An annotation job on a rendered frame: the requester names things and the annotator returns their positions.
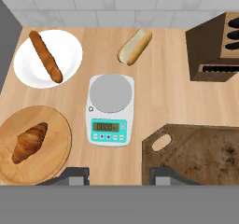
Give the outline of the round wooden board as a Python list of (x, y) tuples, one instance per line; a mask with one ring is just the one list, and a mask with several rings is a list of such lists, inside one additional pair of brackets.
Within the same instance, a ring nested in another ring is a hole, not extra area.
[[(41, 148), (14, 164), (11, 157), (18, 135), (40, 122), (48, 124)], [(63, 169), (71, 145), (70, 126), (54, 108), (33, 105), (12, 113), (0, 112), (0, 185), (36, 185), (53, 178)]]

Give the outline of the brown wooden knife block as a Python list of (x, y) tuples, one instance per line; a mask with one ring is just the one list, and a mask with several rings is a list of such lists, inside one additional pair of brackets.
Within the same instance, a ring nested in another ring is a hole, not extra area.
[(225, 82), (239, 73), (239, 11), (224, 12), (185, 35), (191, 81)]

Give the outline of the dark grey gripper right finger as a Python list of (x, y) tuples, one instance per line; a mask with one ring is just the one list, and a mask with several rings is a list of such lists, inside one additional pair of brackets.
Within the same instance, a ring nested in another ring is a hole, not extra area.
[(149, 184), (154, 186), (197, 185), (197, 182), (180, 176), (171, 167), (153, 167), (149, 169)]

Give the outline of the white kitchen scale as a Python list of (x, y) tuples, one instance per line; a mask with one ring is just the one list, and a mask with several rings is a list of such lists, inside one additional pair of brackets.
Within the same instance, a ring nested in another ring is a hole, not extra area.
[(134, 123), (134, 79), (103, 74), (90, 79), (86, 103), (88, 141), (101, 147), (125, 147)]

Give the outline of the split hot dog bun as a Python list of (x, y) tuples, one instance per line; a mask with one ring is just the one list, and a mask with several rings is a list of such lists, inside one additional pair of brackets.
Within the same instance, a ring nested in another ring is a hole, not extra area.
[(143, 29), (138, 29), (137, 32), (121, 46), (117, 53), (117, 58), (120, 63), (133, 65), (152, 39), (152, 32), (145, 32)]

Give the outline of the brown croissant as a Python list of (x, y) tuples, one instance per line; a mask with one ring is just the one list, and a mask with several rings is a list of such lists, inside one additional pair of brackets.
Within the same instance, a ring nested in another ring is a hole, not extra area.
[(48, 124), (40, 122), (24, 133), (21, 133), (17, 138), (17, 144), (12, 154), (12, 161), (15, 164), (19, 164), (34, 155), (41, 148), (47, 130)]

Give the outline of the long brown baguette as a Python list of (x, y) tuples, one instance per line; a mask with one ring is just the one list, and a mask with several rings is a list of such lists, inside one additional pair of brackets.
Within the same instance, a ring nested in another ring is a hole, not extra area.
[(54, 57), (49, 52), (41, 35), (37, 31), (31, 31), (29, 37), (50, 78), (56, 83), (61, 83), (63, 81), (63, 74)]

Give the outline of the dark brown cutting board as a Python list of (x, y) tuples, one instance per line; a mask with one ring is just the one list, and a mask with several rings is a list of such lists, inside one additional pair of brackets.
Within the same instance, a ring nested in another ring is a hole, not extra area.
[(142, 184), (166, 167), (202, 185), (239, 185), (239, 127), (163, 125), (142, 142)]

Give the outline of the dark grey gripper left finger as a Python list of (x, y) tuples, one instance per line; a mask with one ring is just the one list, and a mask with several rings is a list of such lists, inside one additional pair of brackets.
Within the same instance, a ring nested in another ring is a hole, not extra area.
[(89, 186), (89, 176), (89, 167), (67, 167), (59, 176), (39, 183), (39, 186)]

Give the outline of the grey appliance side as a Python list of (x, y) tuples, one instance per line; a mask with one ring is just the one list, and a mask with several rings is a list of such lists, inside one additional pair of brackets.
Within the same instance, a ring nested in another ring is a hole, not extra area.
[(0, 0), (0, 92), (3, 89), (21, 30), (19, 21), (3, 0)]

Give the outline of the white round plate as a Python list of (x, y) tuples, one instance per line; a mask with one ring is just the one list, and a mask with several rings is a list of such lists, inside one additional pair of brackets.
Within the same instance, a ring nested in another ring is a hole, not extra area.
[[(45, 30), (39, 34), (63, 74), (63, 81), (60, 83), (63, 84), (80, 67), (82, 46), (74, 35), (63, 30)], [(50, 78), (30, 38), (16, 51), (13, 68), (17, 78), (31, 88), (49, 89), (60, 85)]]

